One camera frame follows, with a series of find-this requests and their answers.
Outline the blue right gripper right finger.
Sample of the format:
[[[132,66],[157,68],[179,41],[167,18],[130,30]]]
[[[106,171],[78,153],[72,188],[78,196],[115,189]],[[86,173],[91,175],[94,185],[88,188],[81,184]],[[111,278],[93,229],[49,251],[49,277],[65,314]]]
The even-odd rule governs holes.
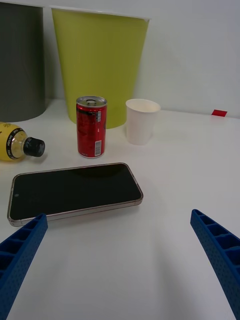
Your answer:
[[[240,319],[240,239],[201,211],[191,212],[192,226],[237,320]]]

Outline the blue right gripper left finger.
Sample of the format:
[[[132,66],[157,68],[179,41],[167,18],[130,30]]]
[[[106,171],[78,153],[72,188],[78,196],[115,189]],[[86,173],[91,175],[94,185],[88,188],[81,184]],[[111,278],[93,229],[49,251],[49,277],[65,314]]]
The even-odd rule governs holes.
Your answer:
[[[41,214],[0,244],[0,319],[7,319],[47,229]]]

